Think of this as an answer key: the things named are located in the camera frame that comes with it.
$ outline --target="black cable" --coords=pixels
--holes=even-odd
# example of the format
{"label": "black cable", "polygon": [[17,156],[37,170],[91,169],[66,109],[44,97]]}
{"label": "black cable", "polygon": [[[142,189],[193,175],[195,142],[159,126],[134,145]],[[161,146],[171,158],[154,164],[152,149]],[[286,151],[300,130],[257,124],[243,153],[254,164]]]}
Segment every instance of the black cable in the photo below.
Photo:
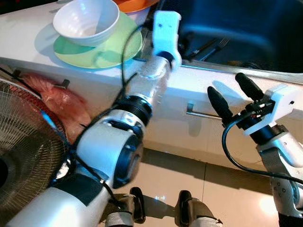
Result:
{"label": "black cable", "polygon": [[116,105],[112,105],[110,108],[102,111],[101,113],[99,113],[90,123],[89,125],[85,128],[85,130],[89,129],[91,126],[93,126],[97,121],[99,121],[102,117],[104,117],[106,114],[108,114],[110,111],[112,111],[113,109],[115,109],[117,106]]}
{"label": "black cable", "polygon": [[116,96],[116,98],[115,98],[115,100],[114,100],[114,103],[115,103],[116,101],[118,101],[119,99],[123,98],[123,96],[125,95],[125,92],[126,92],[125,89],[126,89],[127,85],[129,84],[129,82],[130,82],[136,75],[137,75],[137,73],[134,73],[134,74],[126,81],[126,83],[125,83],[125,88],[124,88],[124,89],[123,89],[123,88],[120,89],[118,95]]}
{"label": "black cable", "polygon": [[162,10],[162,8],[163,8],[165,2],[166,2],[166,0],[160,0],[160,1],[158,2],[158,5],[157,5],[156,10]]}
{"label": "black cable", "polygon": [[117,207],[119,207],[120,202],[116,199],[113,191],[110,189],[110,187],[108,186],[108,184],[105,182],[104,179],[102,179],[102,177],[100,177],[94,170],[93,168],[91,168],[90,166],[88,166],[77,154],[75,154],[75,158],[76,160],[85,168],[87,169],[87,171],[89,171],[90,174],[92,174],[94,177],[96,177],[98,179],[98,181],[105,187],[105,189],[107,190],[107,192],[110,194],[111,198],[112,198],[112,203],[114,205],[116,205]]}
{"label": "black cable", "polygon": [[124,57],[125,57],[125,51],[126,51],[126,48],[127,48],[127,45],[129,43],[129,41],[131,40],[131,38],[133,37],[133,35],[139,31],[142,27],[145,26],[145,23],[144,24],[141,24],[141,25],[138,25],[136,29],[134,29],[130,35],[128,36],[125,44],[124,44],[124,47],[123,47],[123,50],[122,50],[122,54],[121,54],[121,83],[122,83],[122,89],[123,91],[125,91],[126,89],[126,81],[125,81],[125,74],[124,74]]}
{"label": "black cable", "polygon": [[32,89],[26,82],[24,82],[23,80],[21,80],[20,78],[18,78],[14,74],[6,71],[4,68],[1,68],[1,67],[0,67],[0,71],[6,73],[7,75],[9,75],[10,77],[12,77],[13,79],[17,80],[18,82],[20,82],[21,84],[23,84],[27,89],[29,89],[31,92],[35,93],[37,96],[39,96],[41,98],[41,95],[37,91],[35,91],[34,89]]}
{"label": "black cable", "polygon": [[267,171],[261,171],[261,170],[247,168],[247,167],[242,166],[241,164],[239,164],[231,156],[231,154],[229,153],[229,151],[227,149],[227,146],[226,146],[226,137],[227,137],[227,134],[228,134],[229,130],[234,125],[236,125],[237,123],[243,121],[245,118],[247,118],[247,117],[249,117],[249,116],[251,116],[253,114],[255,114],[255,112],[250,112],[250,113],[247,113],[247,114],[244,114],[244,115],[240,116],[238,119],[236,119],[233,122],[229,123],[226,126],[226,128],[224,129],[223,134],[222,134],[222,147],[223,147],[223,150],[224,150],[224,153],[225,153],[226,157],[231,161],[231,163],[233,163],[236,167],[238,167],[241,170],[244,170],[244,171],[247,171],[247,172],[250,172],[250,173],[253,173],[253,174],[260,174],[260,175],[265,175],[265,176],[270,176],[270,177],[282,178],[282,179],[285,179],[285,180],[294,181],[294,182],[303,184],[303,180],[300,180],[300,179],[292,177],[292,176],[287,176],[287,175],[283,175],[283,174],[279,174],[279,173],[273,173],[273,172],[267,172]]}

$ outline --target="stainless steel sink edge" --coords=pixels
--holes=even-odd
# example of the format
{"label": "stainless steel sink edge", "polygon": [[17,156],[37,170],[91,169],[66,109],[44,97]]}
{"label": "stainless steel sink edge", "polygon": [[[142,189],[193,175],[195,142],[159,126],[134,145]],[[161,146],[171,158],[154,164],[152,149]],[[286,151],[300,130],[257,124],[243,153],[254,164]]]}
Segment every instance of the stainless steel sink edge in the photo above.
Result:
{"label": "stainless steel sink edge", "polygon": [[270,79],[280,82],[303,85],[303,73],[286,73],[286,72],[267,71],[267,70],[251,70],[247,68],[200,62],[196,60],[193,61],[183,60],[182,66],[186,68],[195,68],[200,70],[217,71],[217,72],[232,73],[232,74],[242,72],[249,77]]}

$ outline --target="fork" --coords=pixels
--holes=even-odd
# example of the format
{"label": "fork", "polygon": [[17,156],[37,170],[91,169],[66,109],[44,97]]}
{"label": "fork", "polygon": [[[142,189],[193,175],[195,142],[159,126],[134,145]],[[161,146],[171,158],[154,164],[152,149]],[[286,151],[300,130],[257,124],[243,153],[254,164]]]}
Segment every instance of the fork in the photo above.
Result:
{"label": "fork", "polygon": [[228,38],[224,38],[222,39],[219,44],[214,47],[209,53],[207,53],[203,58],[200,59],[200,61],[206,61],[207,58],[209,58],[211,55],[213,55],[214,53],[220,51],[222,48],[224,48],[227,43],[229,42],[230,39]]}

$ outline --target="sink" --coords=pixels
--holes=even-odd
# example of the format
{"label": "sink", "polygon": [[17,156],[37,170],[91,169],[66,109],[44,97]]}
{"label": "sink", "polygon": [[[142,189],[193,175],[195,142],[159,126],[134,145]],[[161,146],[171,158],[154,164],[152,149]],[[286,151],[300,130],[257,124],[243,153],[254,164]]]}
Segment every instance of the sink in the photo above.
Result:
{"label": "sink", "polygon": [[[162,10],[181,14],[179,47],[183,66],[303,84],[303,4],[298,0],[165,0]],[[144,35],[138,59],[152,51]],[[188,61],[186,56],[208,41],[216,42]],[[199,61],[220,40],[228,44]]]}

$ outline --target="orange plate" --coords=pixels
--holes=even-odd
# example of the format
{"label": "orange plate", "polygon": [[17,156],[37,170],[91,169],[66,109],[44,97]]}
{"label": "orange plate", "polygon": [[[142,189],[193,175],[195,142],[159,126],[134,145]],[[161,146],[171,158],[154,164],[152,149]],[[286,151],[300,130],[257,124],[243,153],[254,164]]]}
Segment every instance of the orange plate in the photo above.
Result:
{"label": "orange plate", "polygon": [[159,0],[114,0],[119,6],[120,11],[124,13],[133,13],[146,9],[153,4],[156,4]]}

